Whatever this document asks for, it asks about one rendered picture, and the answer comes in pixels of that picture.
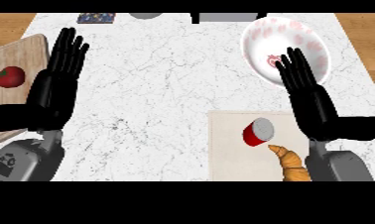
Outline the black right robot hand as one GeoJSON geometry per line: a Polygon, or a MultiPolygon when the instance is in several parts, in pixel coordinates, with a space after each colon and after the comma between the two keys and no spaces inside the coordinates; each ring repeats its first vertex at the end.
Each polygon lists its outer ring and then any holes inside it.
{"type": "Polygon", "coordinates": [[[287,49],[277,62],[300,131],[316,141],[375,140],[375,117],[340,117],[324,86],[316,82],[300,49],[287,49]]]}

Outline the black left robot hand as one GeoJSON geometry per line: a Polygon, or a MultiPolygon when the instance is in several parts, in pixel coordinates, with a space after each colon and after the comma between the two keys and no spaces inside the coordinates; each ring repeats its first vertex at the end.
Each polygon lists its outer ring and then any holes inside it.
{"type": "Polygon", "coordinates": [[[48,68],[34,79],[27,102],[0,105],[0,132],[61,130],[74,113],[79,78],[91,45],[74,28],[63,28],[48,68]]]}

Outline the red can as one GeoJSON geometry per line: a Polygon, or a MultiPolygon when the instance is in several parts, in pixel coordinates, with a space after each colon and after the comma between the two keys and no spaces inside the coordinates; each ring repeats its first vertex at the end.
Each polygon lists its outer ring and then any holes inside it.
{"type": "Polygon", "coordinates": [[[257,118],[244,129],[244,141],[252,146],[268,142],[275,136],[275,126],[269,119],[257,118]]]}

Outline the white bowl with pink print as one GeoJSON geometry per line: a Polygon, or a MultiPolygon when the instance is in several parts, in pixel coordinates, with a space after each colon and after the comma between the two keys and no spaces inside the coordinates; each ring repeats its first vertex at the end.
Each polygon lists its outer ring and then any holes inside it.
{"type": "Polygon", "coordinates": [[[265,17],[247,27],[241,37],[243,55],[257,76],[277,87],[284,87],[277,61],[287,48],[300,48],[319,84],[331,71],[330,50],[314,29],[297,20],[265,17]]]}

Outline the beige placemat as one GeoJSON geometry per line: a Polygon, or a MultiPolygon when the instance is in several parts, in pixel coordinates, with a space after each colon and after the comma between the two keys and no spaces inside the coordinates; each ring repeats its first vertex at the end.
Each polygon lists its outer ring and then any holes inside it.
{"type": "Polygon", "coordinates": [[[209,113],[210,178],[213,180],[283,181],[283,166],[269,145],[294,151],[302,160],[309,155],[309,139],[291,113],[212,111],[209,113]],[[275,136],[252,147],[244,130],[256,119],[266,118],[275,126],[275,136]]]}

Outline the wooden cutting board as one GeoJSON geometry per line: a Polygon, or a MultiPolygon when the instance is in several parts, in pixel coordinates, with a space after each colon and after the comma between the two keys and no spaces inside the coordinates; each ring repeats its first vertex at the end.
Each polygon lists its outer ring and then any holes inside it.
{"type": "Polygon", "coordinates": [[[0,47],[0,105],[26,103],[49,57],[48,39],[42,34],[0,47]]]}

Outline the red tomato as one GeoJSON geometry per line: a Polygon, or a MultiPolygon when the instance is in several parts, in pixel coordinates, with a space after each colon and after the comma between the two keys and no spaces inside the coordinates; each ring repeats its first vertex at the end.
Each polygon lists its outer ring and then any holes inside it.
{"type": "Polygon", "coordinates": [[[5,88],[14,88],[26,82],[26,71],[18,66],[8,66],[0,71],[0,86],[5,88]]]}

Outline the golden croissant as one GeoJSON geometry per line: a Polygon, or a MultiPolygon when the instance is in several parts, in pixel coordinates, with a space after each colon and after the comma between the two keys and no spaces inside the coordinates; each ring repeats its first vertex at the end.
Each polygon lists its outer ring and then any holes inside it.
{"type": "Polygon", "coordinates": [[[269,149],[277,154],[281,161],[284,181],[311,181],[306,167],[302,165],[299,154],[284,146],[269,145],[269,149]]]}

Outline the dark blue patterned box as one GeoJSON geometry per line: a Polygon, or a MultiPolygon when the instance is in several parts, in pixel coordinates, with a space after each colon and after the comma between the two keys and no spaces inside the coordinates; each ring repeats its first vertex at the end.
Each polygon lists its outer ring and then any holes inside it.
{"type": "Polygon", "coordinates": [[[111,24],[114,22],[114,13],[80,13],[80,24],[111,24]]]}

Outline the grey round object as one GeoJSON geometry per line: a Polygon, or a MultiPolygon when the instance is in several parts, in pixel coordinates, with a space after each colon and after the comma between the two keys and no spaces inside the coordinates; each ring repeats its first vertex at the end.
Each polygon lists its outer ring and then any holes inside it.
{"type": "Polygon", "coordinates": [[[161,16],[163,13],[129,13],[138,20],[150,20],[161,16]]]}

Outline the grey and black appliance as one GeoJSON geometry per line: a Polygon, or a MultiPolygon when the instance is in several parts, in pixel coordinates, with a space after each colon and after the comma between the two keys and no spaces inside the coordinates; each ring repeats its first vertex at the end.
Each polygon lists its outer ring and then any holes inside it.
{"type": "Polygon", "coordinates": [[[253,22],[262,19],[266,13],[192,13],[192,23],[203,22],[253,22]]]}

